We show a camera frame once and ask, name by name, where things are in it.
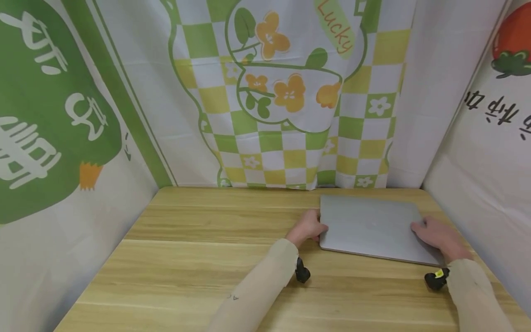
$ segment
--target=laptop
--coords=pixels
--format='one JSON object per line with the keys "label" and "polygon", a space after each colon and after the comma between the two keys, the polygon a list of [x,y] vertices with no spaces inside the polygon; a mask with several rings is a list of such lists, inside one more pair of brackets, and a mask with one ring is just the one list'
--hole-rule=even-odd
{"label": "laptop", "polygon": [[441,252],[420,240],[409,226],[422,223],[414,203],[322,195],[321,222],[329,226],[319,241],[325,250],[444,265]]}

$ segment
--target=tabletop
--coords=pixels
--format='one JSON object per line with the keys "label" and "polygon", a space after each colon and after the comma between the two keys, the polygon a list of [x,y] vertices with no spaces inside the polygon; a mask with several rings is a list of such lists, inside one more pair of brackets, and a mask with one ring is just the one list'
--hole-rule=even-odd
{"label": "tabletop", "polygon": [[[449,222],[419,189],[163,188],[56,332],[204,331],[227,294],[305,209],[319,207],[322,194],[411,201],[422,215]],[[259,331],[458,330],[448,291],[425,286],[433,267],[323,251],[311,241],[300,255],[311,279],[304,285],[292,279]],[[531,331],[486,272],[515,329]]]}

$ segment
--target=green and yellow checkered pattern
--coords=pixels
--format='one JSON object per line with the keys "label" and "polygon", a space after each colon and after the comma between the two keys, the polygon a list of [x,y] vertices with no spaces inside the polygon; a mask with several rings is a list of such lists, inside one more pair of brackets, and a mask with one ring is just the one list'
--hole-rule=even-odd
{"label": "green and yellow checkered pattern", "polygon": [[345,80],[331,127],[304,133],[288,122],[259,122],[239,105],[241,69],[225,42],[225,21],[235,2],[177,0],[174,13],[175,68],[198,104],[200,131],[222,166],[220,185],[385,187],[412,17],[394,24],[384,14],[389,10],[380,10],[381,1],[358,1],[367,40],[364,61]]}

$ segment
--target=long-sleeve shirt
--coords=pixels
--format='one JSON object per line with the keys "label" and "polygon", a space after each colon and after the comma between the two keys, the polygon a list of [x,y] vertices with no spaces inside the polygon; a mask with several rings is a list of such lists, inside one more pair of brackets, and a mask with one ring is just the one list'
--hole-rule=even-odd
{"label": "long-sleeve shirt", "polygon": [[[278,240],[223,301],[207,332],[256,331],[295,272],[297,257],[295,245],[286,239]],[[461,332],[514,331],[494,297],[489,279],[476,262],[460,259],[448,268],[448,288],[457,307]]]}

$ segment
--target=flower illustration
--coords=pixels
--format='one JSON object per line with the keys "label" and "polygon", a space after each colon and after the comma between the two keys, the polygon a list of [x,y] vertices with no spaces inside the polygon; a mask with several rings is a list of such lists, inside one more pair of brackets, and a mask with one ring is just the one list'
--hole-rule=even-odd
{"label": "flower illustration", "polygon": [[387,97],[371,99],[371,108],[369,108],[369,113],[376,113],[378,116],[382,116],[383,112],[389,108],[391,108],[391,104],[387,102]]}
{"label": "flower illustration", "polygon": [[315,100],[321,107],[335,108],[338,100],[338,92],[341,88],[341,83],[337,82],[334,85],[325,85],[319,88],[317,91],[317,97]]}
{"label": "flower illustration", "polygon": [[225,69],[226,69],[225,76],[228,79],[236,79],[236,78],[238,78],[239,68],[234,62],[224,62],[223,66],[225,66]]}
{"label": "flower illustration", "polygon": [[250,89],[257,90],[260,92],[267,92],[267,77],[265,77],[264,75],[255,77],[253,74],[247,74],[245,76],[245,80],[247,81],[247,84],[249,85]]}
{"label": "flower illustration", "polygon": [[275,52],[286,52],[289,47],[289,39],[281,33],[278,29],[278,13],[268,12],[263,22],[256,25],[256,37],[262,44],[262,58],[266,61],[273,59]]}
{"label": "flower illustration", "polygon": [[256,159],[254,159],[254,156],[251,156],[249,158],[243,158],[243,161],[245,163],[246,166],[252,168],[252,169],[255,169],[259,164],[260,162]]}
{"label": "flower illustration", "polygon": [[292,74],[288,84],[282,81],[275,82],[275,104],[285,106],[290,113],[300,111],[304,106],[304,92],[306,87],[300,74]]}
{"label": "flower illustration", "polygon": [[362,177],[358,179],[358,186],[362,186],[363,188],[367,188],[373,181],[371,180],[370,176]]}
{"label": "flower illustration", "polygon": [[219,182],[219,184],[222,186],[222,187],[230,187],[230,182],[227,178],[222,178],[221,181]]}
{"label": "flower illustration", "polygon": [[328,140],[327,144],[324,146],[324,153],[329,154],[330,150],[332,150],[336,145],[332,143],[332,140]]}

